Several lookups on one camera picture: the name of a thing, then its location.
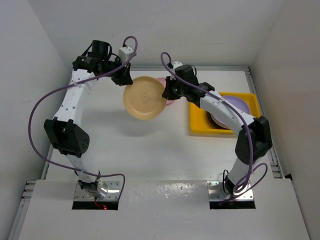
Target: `yellow tray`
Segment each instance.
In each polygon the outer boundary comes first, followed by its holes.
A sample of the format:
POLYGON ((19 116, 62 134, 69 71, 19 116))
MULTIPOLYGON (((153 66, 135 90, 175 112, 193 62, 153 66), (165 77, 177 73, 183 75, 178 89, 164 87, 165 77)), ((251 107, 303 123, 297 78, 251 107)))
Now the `yellow tray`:
MULTIPOLYGON (((252 93, 236 93, 236 92, 219 92, 221 96, 235 96, 248 104, 250 114, 256 118, 261 116, 258 100, 255 94, 252 93)), ((190 113, 190 130, 195 134, 233 134, 230 129, 217 129, 207 118, 205 110, 198 108, 193 103, 189 104, 190 113)))

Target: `white table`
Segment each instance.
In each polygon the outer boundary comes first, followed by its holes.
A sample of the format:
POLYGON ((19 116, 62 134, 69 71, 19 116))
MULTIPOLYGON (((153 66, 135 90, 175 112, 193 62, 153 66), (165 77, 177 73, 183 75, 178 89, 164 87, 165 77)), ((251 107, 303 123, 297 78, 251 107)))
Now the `white table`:
MULTIPOLYGON (((221 92, 250 92, 244 71, 199 71, 198 79, 221 92)), ((190 136, 184 99, 154 120, 137 120, 124 108, 123 90, 99 80, 81 125, 91 140, 86 156, 101 174, 127 177, 119 210, 71 210, 77 177, 51 165, 35 185, 19 239, 308 239, 291 182, 274 179, 271 170, 253 190, 256 209, 210 210, 206 180, 231 169, 236 138, 190 136)), ((57 150, 51 160, 70 166, 57 150)), ((269 153, 261 160, 270 161, 269 153)))

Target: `beige plate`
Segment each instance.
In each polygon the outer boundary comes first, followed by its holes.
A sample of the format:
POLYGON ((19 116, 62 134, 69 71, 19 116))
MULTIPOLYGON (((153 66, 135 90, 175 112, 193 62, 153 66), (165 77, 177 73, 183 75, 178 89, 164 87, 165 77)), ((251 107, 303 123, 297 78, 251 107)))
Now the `beige plate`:
POLYGON ((123 92, 126 110, 135 118, 150 120, 165 109, 167 100, 162 97, 165 87, 157 79, 140 76, 127 85, 123 92))
POLYGON ((230 129, 227 125, 224 125, 223 123, 219 122, 212 114, 211 115, 211 118, 212 120, 220 127, 224 128, 224 129, 230 129))

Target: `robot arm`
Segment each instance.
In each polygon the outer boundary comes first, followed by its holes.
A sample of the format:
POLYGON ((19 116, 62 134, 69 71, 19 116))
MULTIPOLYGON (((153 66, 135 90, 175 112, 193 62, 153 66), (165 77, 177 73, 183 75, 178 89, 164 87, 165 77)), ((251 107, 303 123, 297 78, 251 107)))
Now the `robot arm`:
POLYGON ((223 104, 223 101, 229 103, 242 116, 249 127, 253 145, 254 164, 272 147, 269 122, 264 116, 255 118, 252 115, 242 112, 230 102, 226 101, 210 84, 206 82, 199 83, 192 66, 183 65, 181 62, 174 62, 170 67, 178 77, 218 97, 218 99, 216 99, 205 94, 203 91, 175 79, 173 75, 166 77, 166 86, 162 94, 162 97, 167 100, 176 100, 185 97, 188 102, 194 103, 197 107, 221 119, 237 136, 235 147, 237 158, 231 171, 224 179, 226 191, 233 195, 235 185, 248 173, 250 156, 249 141, 243 121, 233 110, 223 104))
MULTIPOLYGON (((115 55, 107 42, 94 40, 91 52, 85 52, 73 62, 70 84, 74 84, 75 87, 68 88, 53 119, 47 119, 44 123, 44 129, 53 148, 66 155, 74 168, 82 170, 76 172, 78 182, 95 198, 104 194, 101 187, 102 180, 84 173, 99 175, 94 163, 89 157, 86 157, 90 137, 80 126, 85 103, 98 80, 77 83, 118 68, 128 60, 133 52, 131 47, 123 46, 119 48, 118 55, 115 55), (111 55, 115 55, 114 61, 110 60, 111 55)), ((133 84, 130 76, 130 63, 110 77, 119 86, 133 84)))

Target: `purple cable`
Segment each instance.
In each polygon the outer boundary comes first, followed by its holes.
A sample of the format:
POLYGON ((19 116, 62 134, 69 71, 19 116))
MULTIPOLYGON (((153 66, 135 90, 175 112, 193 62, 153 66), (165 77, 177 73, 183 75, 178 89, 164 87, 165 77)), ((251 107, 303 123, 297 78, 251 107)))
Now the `purple cable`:
MULTIPOLYGON (((137 55, 137 49, 138 49, 138 40, 136 39, 136 37, 134 36, 128 36, 124 39, 123 41, 123 45, 126 44, 126 41, 128 39, 133 39, 134 42, 135 42, 135 46, 134 46, 134 50, 133 50, 133 53, 132 55, 128 58, 127 61, 125 61, 124 63, 122 63, 121 66, 117 67, 116 69, 112 70, 112 71, 109 71, 109 72, 106 72, 104 74, 101 74, 99 76, 95 76, 95 77, 91 77, 91 78, 88 78, 88 79, 85 79, 85 80, 82 80, 82 81, 79 81, 77 82, 77 84, 84 84, 86 82, 89 82, 89 81, 93 81, 93 80, 97 80, 99 78, 103 78, 103 77, 107 77, 117 71, 119 71, 120 69, 122 69, 123 67, 125 67, 130 61, 131 59, 137 55)), ((115 177, 115 176, 122 176, 123 177, 123 184, 122 184, 122 188, 121 188, 121 191, 119 193, 119 197, 118 197, 118 202, 120 200, 120 197, 122 195, 122 192, 124 190, 124 187, 125 187, 125 182, 126 182, 126 177, 124 174, 122 173, 116 173, 116 174, 109 174, 109 175, 99 175, 99 174, 94 174, 94 173, 91 173, 91 172, 87 172, 87 171, 82 171, 81 169, 79 168, 74 168, 74 167, 70 167, 70 166, 66 166, 66 165, 63 165, 63 164, 60 164, 60 163, 57 163, 57 162, 54 162, 54 161, 51 161, 49 159, 47 159, 45 156, 43 156, 36 148, 35 144, 34 144, 34 141, 32 139, 32 136, 31 136, 31 122, 32 122, 32 118, 34 116, 34 113, 37 109, 37 107, 39 106, 39 104, 44 100, 46 99, 47 97, 49 97, 50 95, 52 94, 55 94, 59 91, 62 91, 62 90, 65 90, 65 89, 69 89, 69 88, 73 88, 75 87, 74 84, 69 84, 67 86, 62 86, 60 88, 57 88, 49 93, 47 93, 46 95, 44 95, 42 98, 39 99, 39 101, 36 102, 36 104, 34 105, 31 113, 30 113, 30 117, 29 117, 29 122, 28 122, 28 136, 29 136, 29 141, 30 141, 30 144, 31 144, 31 147, 33 148, 33 150, 35 151, 35 153, 43 160, 45 160, 46 162, 48 162, 49 164, 52 164, 52 165, 56 165, 58 167, 62 167, 62 168, 65 168, 65 169, 70 169, 70 170, 74 170, 74 171, 77 171, 77 172, 83 172, 84 174, 88 174, 88 175, 91 175, 91 176, 94 176, 94 177, 100 177, 100 178, 109 178, 109 177, 115 177)))
MULTIPOLYGON (((209 96, 213 97, 214 99, 222 100, 220 97, 212 94, 211 92, 209 92, 209 91, 207 91, 207 90, 205 90, 205 89, 203 89, 203 88, 201 88, 201 87, 198 87, 198 86, 196 86, 196 85, 193 85, 193 84, 191 84, 191 83, 183 80, 181 77, 177 76, 177 75, 166 65, 166 63, 165 63, 165 61, 164 61, 164 55, 166 55, 166 56, 169 58, 169 62, 171 63, 171 56, 170 56, 169 53, 167 53, 167 52, 165 52, 165 51, 162 52, 161 55, 160 55, 161 63, 162 63, 162 65, 164 66, 164 68, 165 68, 170 74, 172 74, 176 79, 178 79, 179 81, 183 82, 184 84, 186 84, 186 85, 188 85, 188 86, 190 86, 190 87, 193 87, 193 88, 195 88, 195 89, 197 89, 197 90, 199 90, 199 91, 204 92, 205 94, 208 94, 209 96)), ((247 185, 248 182, 249 182, 250 175, 251 175, 251 173, 252 173, 253 164, 254 164, 254 148, 253 148, 253 143, 252 143, 252 139, 251 139, 250 130, 249 130, 249 127, 248 127, 245 119, 244 119, 244 118, 241 116, 241 114, 240 114, 233 106, 231 106, 228 102, 222 100, 222 103, 223 103, 224 105, 226 105, 228 108, 230 108, 230 109, 241 119, 241 121, 243 122, 243 125, 244 125, 244 129, 245 129, 245 131, 246 131, 246 133, 247 133, 247 136, 248 136, 248 142, 249 142, 249 169, 248 169, 248 173, 246 174, 246 176, 244 176, 244 177, 245 177, 245 181, 242 183, 242 179, 239 180, 239 181, 235 184, 235 186, 234 186, 234 188, 233 188, 233 192, 234 192, 234 193, 239 193, 239 192, 241 192, 242 190, 245 189, 246 185, 247 185)))

